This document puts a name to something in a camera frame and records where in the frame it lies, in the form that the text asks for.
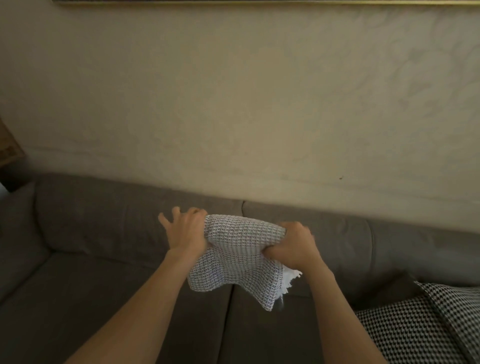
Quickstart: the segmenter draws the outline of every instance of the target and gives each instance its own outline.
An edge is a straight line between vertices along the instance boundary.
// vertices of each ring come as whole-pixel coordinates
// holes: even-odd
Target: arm
[[[137,293],[66,364],[154,363],[162,347],[173,307],[190,269],[205,252],[205,210],[172,210],[173,222],[158,216],[170,250]]]
[[[287,229],[285,238],[266,248],[264,255],[303,272],[307,279],[315,301],[325,363],[386,363],[320,257],[310,230],[299,222],[281,225]]]

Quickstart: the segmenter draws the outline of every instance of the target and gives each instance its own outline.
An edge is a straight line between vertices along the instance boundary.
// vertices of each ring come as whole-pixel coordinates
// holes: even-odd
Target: black and white pillow
[[[442,317],[470,363],[480,363],[480,287],[417,283]]]
[[[389,363],[467,362],[425,296],[356,314]]]

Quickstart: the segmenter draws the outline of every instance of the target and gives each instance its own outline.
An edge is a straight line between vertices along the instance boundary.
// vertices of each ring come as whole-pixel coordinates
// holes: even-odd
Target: gray sofa
[[[403,271],[480,285],[480,235],[44,175],[0,201],[0,363],[66,360],[161,263],[168,243],[157,215],[175,205],[301,221],[354,306]],[[321,363],[309,288],[293,283],[273,312],[238,286],[185,284],[158,363]]]

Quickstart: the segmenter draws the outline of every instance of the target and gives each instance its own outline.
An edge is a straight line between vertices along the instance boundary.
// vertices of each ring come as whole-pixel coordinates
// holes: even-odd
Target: gold frame
[[[153,1],[85,1],[52,0],[59,5],[162,5],[162,4],[323,4],[323,5],[480,5],[480,0],[153,0]]]

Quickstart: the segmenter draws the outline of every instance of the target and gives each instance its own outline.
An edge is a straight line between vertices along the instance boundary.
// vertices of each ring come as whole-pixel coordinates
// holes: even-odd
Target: right hand
[[[304,274],[325,266],[309,228],[298,221],[281,222],[279,225],[287,229],[287,233],[280,243],[263,250],[266,258],[277,260]]]

